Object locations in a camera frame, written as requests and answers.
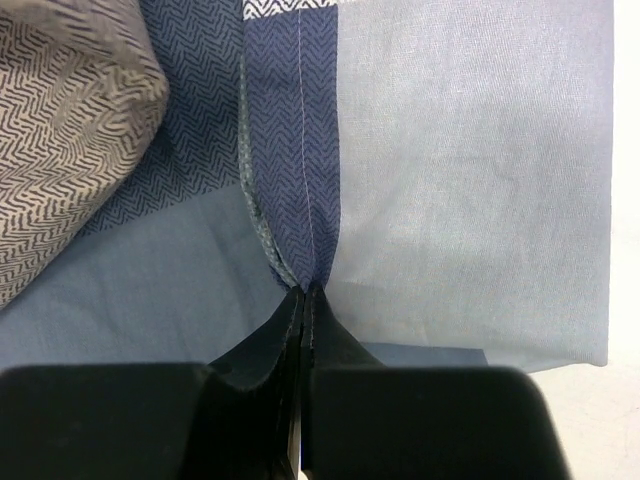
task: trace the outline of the fabric fold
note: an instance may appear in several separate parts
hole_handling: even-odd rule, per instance
[[[0,0],[0,308],[133,171],[168,85],[137,2]]]

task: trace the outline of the herringbone pattern fabric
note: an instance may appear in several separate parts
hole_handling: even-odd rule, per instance
[[[243,0],[242,13],[245,20],[251,20],[294,10],[330,7],[337,3],[338,0]]]
[[[0,308],[131,173],[168,95],[132,0],[0,0]]]
[[[139,167],[82,234],[238,182],[241,6],[240,0],[140,0],[171,88],[167,114]]]
[[[245,22],[256,196],[303,288],[326,283],[338,241],[337,7]]]

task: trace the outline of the patchwork fabric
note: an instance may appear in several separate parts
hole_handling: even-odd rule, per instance
[[[239,180],[239,0],[140,0],[171,97],[143,161],[87,223],[90,234]]]
[[[131,173],[167,95],[136,2],[0,0],[0,308]]]
[[[245,22],[247,90],[256,198],[306,289],[326,284],[338,240],[338,11],[290,10]]]

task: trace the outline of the white stitching line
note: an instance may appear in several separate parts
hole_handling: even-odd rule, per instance
[[[309,230],[311,231],[311,258],[313,269],[316,268],[316,247],[313,240],[313,223],[311,222],[311,198],[309,197],[309,182],[307,182],[307,166],[304,158],[304,124],[306,121],[304,114],[304,91],[302,89],[302,10],[298,10],[298,76],[300,78],[300,109],[302,110],[302,177],[304,179],[304,188],[307,193],[307,213],[309,214]]]

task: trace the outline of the dark blue cloth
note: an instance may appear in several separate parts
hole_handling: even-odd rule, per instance
[[[303,289],[325,285],[340,226],[337,7],[245,23],[256,197]]]
[[[140,165],[81,235],[121,225],[239,180],[239,0],[140,0],[169,81],[165,119]]]

